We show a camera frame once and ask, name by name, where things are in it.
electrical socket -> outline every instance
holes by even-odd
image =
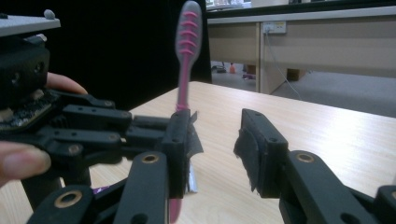
[[[268,34],[285,34],[286,22],[285,21],[265,21],[262,23],[262,31]]]

toothbrush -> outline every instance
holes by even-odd
[[[191,68],[197,60],[202,44],[202,12],[198,3],[187,1],[181,9],[178,19],[175,51],[180,63],[178,77],[178,96],[176,111],[189,109],[188,87],[191,76]],[[189,183],[192,183],[192,191],[195,189],[195,177],[190,165]],[[176,223],[181,210],[181,199],[171,199],[170,222]]]

black curtain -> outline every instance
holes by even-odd
[[[35,32],[48,38],[49,70],[73,78],[119,109],[131,109],[177,87],[175,35],[184,2],[2,0],[0,12],[43,17],[51,9],[61,28]],[[203,11],[203,45],[191,80],[210,83],[205,1],[197,2]]]

finger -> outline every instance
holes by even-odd
[[[73,79],[48,72],[47,88],[60,91],[71,91],[75,93],[87,94],[87,91]]]
[[[49,168],[50,156],[46,152],[29,145],[0,142],[0,186],[11,179],[42,174]]]

table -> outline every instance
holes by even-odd
[[[170,117],[176,99],[172,90],[132,113]],[[316,153],[353,189],[374,197],[378,187],[396,184],[396,119],[201,82],[190,84],[190,107],[198,112],[195,128],[205,152],[191,159],[198,193],[185,196],[178,223],[282,223],[278,200],[250,191],[233,154],[242,108],[263,113],[290,150]],[[92,167],[92,186],[112,184],[129,168],[128,161]],[[19,181],[0,189],[0,223],[24,223],[31,212]]]
[[[212,61],[256,65],[257,91],[273,92],[289,69],[395,77],[396,1],[326,1],[208,12]],[[263,24],[285,21],[285,34]],[[272,46],[276,60],[269,50]]]

